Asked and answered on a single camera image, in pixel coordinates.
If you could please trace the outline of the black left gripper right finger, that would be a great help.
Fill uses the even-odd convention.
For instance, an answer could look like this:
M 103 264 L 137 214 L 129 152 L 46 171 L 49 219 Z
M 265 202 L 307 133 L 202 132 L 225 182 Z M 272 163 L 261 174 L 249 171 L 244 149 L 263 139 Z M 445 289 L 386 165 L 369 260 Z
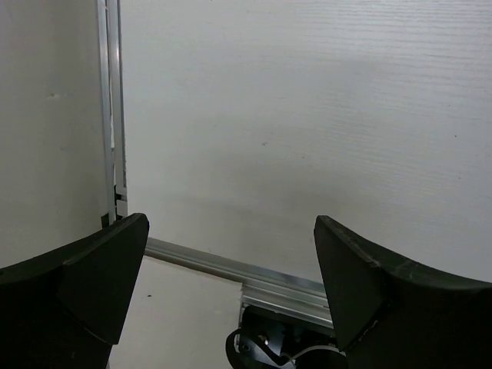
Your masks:
M 326 215 L 314 241 L 351 368 L 489 368 L 491 285 L 369 241 Z

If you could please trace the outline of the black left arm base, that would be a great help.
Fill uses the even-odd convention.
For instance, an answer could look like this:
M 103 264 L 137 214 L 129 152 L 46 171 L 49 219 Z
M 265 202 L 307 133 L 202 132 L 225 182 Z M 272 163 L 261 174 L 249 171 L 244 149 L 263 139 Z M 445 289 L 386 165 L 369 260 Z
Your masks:
M 348 367 L 332 328 L 252 305 L 241 307 L 225 353 L 233 368 Z

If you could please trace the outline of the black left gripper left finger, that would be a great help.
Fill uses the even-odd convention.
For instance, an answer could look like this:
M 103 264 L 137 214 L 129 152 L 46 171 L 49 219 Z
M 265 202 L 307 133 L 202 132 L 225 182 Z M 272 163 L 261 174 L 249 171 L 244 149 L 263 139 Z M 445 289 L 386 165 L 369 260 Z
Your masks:
M 1 270 L 3 368 L 105 368 L 148 240 L 145 214 Z

